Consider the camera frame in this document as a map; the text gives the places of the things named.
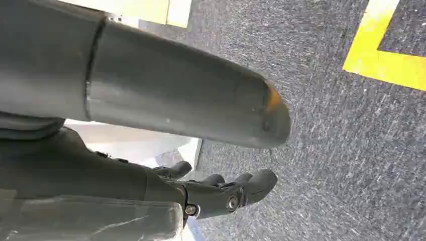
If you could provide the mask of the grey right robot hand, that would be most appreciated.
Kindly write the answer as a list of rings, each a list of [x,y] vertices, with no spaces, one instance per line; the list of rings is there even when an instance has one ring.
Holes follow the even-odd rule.
[[[288,107],[260,74],[59,1],[1,1],[1,240],[171,240],[190,216],[233,213],[277,183],[182,181],[86,147],[67,119],[251,148],[289,137]]]

